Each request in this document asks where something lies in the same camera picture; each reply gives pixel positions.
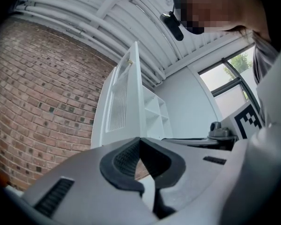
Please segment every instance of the tree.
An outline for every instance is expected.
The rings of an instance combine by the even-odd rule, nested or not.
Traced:
[[[230,60],[230,63],[239,73],[253,66],[252,61],[248,61],[248,54],[246,53],[235,56]],[[224,70],[230,76],[230,81],[232,81],[235,78],[232,72],[227,67],[225,67]]]

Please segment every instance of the window frame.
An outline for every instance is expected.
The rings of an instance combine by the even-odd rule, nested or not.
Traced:
[[[256,108],[257,112],[260,112],[260,106],[258,104],[257,99],[255,98],[252,90],[250,89],[249,85],[247,84],[247,82],[244,80],[244,78],[240,75],[240,73],[228,62],[228,60],[238,56],[239,54],[245,52],[246,50],[252,48],[254,46],[254,44],[250,44],[244,48],[242,48],[241,50],[238,50],[237,52],[229,55],[226,58],[222,58],[220,61],[214,63],[213,65],[201,70],[200,72],[198,72],[199,75],[202,75],[210,70],[212,70],[213,68],[224,64],[231,72],[232,74],[235,76],[235,79],[233,79],[232,81],[224,84],[223,86],[211,91],[213,97],[217,97],[218,95],[221,95],[222,93],[234,88],[237,85],[241,85],[241,87],[243,88],[243,91],[246,92],[249,100],[252,102],[253,106]]]

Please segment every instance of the white door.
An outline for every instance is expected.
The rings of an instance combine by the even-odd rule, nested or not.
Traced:
[[[141,66],[135,42],[104,83],[93,125],[91,149],[146,136]]]

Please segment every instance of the window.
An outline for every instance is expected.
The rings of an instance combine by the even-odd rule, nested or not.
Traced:
[[[208,67],[200,76],[212,92],[223,118],[251,100],[257,111],[256,83],[253,76],[252,46]]]

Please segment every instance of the white ceiling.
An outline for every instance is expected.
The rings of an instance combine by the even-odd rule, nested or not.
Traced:
[[[187,61],[237,39],[224,33],[193,35],[183,28],[184,40],[176,41],[159,20],[172,7],[172,0],[19,0],[15,9],[26,19],[73,35],[116,62],[138,41],[145,83],[157,86],[189,65]]]

